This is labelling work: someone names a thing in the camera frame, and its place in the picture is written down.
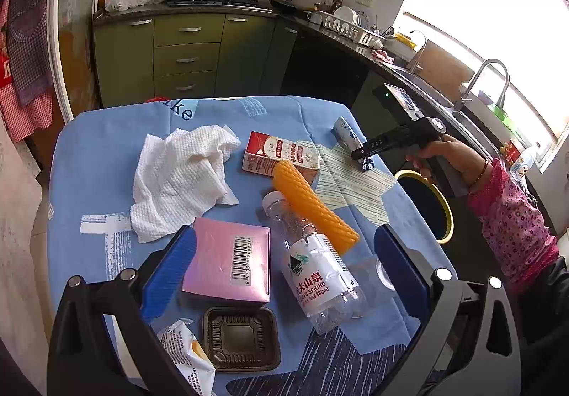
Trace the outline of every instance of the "gas stove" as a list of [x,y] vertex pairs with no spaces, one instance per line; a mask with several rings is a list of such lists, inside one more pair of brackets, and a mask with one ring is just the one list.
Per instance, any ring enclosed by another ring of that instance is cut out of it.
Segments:
[[268,7],[259,4],[259,0],[166,0],[169,7],[180,6],[227,6],[240,9],[254,9],[272,12]]

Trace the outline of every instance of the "pink floral sleeve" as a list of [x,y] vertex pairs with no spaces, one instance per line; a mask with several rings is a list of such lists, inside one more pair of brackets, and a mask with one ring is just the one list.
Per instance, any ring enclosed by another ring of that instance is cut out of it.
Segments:
[[557,240],[543,216],[495,158],[486,186],[468,203],[482,221],[482,233],[515,292],[523,291],[559,256]]

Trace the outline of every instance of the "metal screw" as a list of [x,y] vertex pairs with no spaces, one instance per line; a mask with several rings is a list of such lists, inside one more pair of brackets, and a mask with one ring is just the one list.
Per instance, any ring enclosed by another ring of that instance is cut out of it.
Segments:
[[81,277],[79,276],[73,276],[67,281],[67,285],[69,285],[69,287],[77,287],[80,283]]
[[491,277],[490,279],[488,279],[488,282],[492,287],[496,289],[502,287],[502,281],[498,277]]
[[440,267],[436,270],[436,276],[440,280],[451,280],[452,279],[451,271],[449,271],[448,269],[445,269],[444,267]]
[[137,272],[132,269],[131,267],[127,267],[121,271],[121,279],[122,280],[133,280],[134,276],[136,276]]

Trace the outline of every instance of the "human hand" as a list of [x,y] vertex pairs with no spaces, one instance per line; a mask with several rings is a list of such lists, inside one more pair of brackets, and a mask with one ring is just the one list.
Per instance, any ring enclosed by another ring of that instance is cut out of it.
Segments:
[[[425,167],[421,158],[432,158],[436,155],[444,157],[451,166],[462,175],[464,183],[467,186],[472,186],[484,169],[486,160],[469,146],[448,134],[443,134],[441,139],[441,141],[428,143],[417,155],[408,155],[405,157],[406,160],[412,162],[413,166],[419,170],[421,175],[430,180],[432,177],[431,172]],[[486,182],[490,179],[491,172],[492,166],[489,164],[471,191],[475,192],[484,187]]]

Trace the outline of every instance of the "table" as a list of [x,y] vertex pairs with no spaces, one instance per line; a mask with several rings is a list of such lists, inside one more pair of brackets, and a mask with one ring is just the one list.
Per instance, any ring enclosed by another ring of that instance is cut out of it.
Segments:
[[[345,204],[338,203],[338,195],[326,197],[335,202],[334,211],[360,233],[358,244],[344,256],[348,266],[374,256],[376,224],[389,218],[403,242],[421,251],[433,268],[447,267],[454,272],[425,221],[379,157],[374,157],[375,173],[385,193],[379,199],[379,188],[365,190],[366,199],[375,202],[373,208],[358,200],[361,191],[348,190],[351,177],[334,164],[345,154],[331,132],[340,116],[363,138],[345,105],[294,96],[183,99],[80,114],[62,130],[53,158],[47,251],[54,310],[72,275],[80,274],[87,282],[112,279],[126,267],[138,268],[149,253],[167,244],[170,237],[141,244],[130,227],[134,172],[144,139],[147,134],[165,138],[177,128],[192,130],[211,124],[227,124],[241,140],[241,147],[225,164],[226,181],[240,203],[215,206],[206,217],[266,224],[261,199],[271,189],[271,178],[241,169],[251,131],[312,141],[319,147],[328,170],[321,172],[313,188],[322,192],[318,183],[337,183]],[[374,211],[382,204],[385,211]],[[187,317],[195,321],[190,328],[200,337],[199,320],[212,301],[180,292],[152,327],[159,331]],[[273,371],[258,374],[217,373],[217,396],[273,395],[283,387],[299,395],[367,395],[405,350],[418,326],[396,297],[366,317],[320,337],[275,267],[267,307],[277,317],[281,364]]]

